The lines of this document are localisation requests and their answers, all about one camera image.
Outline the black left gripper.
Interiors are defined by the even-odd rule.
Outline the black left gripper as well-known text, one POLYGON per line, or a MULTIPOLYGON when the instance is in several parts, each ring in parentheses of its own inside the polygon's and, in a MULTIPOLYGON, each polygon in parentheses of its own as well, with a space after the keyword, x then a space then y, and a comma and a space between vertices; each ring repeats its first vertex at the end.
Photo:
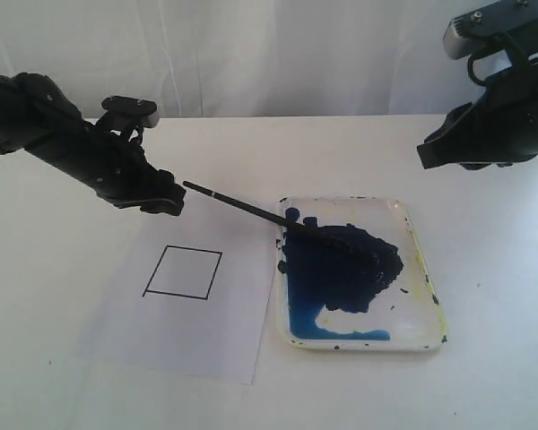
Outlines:
POLYGON ((177 217, 186 189, 167 170, 154 168, 142 147, 146 128, 130 124, 110 130, 90 123, 64 97, 29 97, 34 119, 47 131, 26 146, 32 156, 92 189, 119 209, 177 217))

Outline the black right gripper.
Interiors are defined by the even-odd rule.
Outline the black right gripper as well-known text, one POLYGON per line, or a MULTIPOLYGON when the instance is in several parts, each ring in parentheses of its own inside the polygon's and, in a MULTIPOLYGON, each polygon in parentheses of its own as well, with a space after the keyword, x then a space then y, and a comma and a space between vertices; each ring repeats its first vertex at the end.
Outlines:
POLYGON ((450 111, 417 147, 424 168, 509 166, 538 155, 538 82, 500 84, 450 111))

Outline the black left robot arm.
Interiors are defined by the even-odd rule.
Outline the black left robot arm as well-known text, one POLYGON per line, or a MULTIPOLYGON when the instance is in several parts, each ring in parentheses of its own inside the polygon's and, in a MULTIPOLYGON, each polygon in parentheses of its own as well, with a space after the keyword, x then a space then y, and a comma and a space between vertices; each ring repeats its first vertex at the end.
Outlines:
POLYGON ((159 122, 155 102, 110 96, 91 123, 46 75, 0 75, 0 155, 28 152, 119 209, 177 216, 185 189, 144 154, 143 132, 159 122))

